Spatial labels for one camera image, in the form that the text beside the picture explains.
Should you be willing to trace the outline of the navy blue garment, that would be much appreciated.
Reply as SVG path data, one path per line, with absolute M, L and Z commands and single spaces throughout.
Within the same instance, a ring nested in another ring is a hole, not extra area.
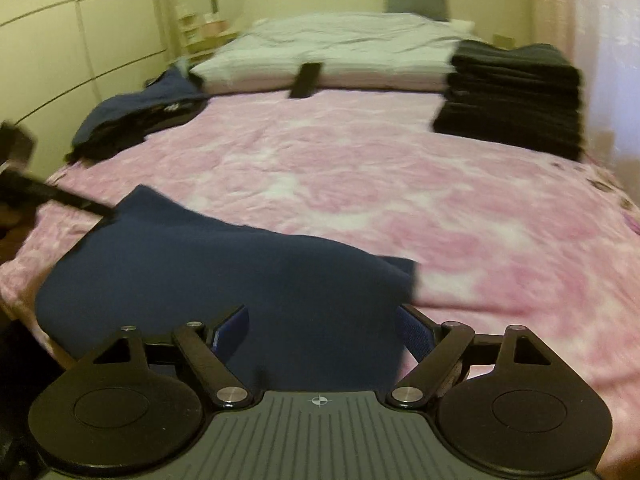
M 413 282 L 409 260 L 236 226 L 138 186 L 53 267 L 35 312 L 80 358 L 120 326 L 160 336 L 241 306 L 248 331 L 228 367 L 248 388 L 383 390 Z

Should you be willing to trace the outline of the pile of unfolded dark clothes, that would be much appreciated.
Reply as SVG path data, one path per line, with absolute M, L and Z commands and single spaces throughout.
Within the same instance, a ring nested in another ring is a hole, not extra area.
M 109 159 L 152 133 L 190 122 L 208 100 L 192 77 L 170 66 L 143 90 L 112 96 L 94 108 L 74 135 L 65 161 Z

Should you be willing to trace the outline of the stack of folded dark clothes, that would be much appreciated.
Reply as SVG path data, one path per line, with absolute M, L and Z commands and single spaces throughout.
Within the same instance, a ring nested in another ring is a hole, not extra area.
M 582 158 L 582 72 L 556 47 L 463 40 L 450 63 L 434 131 Z

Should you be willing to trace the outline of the white wardrobe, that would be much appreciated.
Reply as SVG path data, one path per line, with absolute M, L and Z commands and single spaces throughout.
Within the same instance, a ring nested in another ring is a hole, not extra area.
M 39 177 L 99 103 L 140 89 L 169 56 L 160 0 L 1 0 L 0 42 L 1 117 L 35 137 Z

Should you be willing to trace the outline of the pink floral bedspread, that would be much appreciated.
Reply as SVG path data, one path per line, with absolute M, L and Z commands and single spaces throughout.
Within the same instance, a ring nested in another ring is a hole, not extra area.
M 593 162 L 432 131 L 438 104 L 426 93 L 217 96 L 185 125 L 53 182 L 115 209 L 146 186 L 236 226 L 411 261 L 407 304 L 479 333 L 526 326 L 567 362 L 612 415 L 600 476 L 637 478 L 638 205 Z M 2 310 L 67 368 L 81 357 L 40 327 L 37 292 L 113 218 L 45 204 L 1 269 Z

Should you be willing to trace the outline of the white bedside shelf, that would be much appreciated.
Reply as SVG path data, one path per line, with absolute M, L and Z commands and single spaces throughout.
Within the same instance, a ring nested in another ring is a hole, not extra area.
M 198 64 L 238 36 L 242 12 L 243 0 L 176 0 L 180 47 L 186 59 Z

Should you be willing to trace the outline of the black phone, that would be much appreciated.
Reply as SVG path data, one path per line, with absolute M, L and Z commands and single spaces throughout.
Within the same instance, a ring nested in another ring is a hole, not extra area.
M 312 96 L 317 89 L 322 67 L 322 63 L 305 63 L 300 66 L 288 97 L 307 99 Z

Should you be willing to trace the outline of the grey striped duvet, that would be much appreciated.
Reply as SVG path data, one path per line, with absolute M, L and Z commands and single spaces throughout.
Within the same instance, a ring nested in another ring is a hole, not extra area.
M 459 42 L 475 38 L 459 21 L 410 13 L 265 18 L 191 72 L 214 96 L 286 89 L 307 63 L 322 65 L 321 88 L 439 92 Z

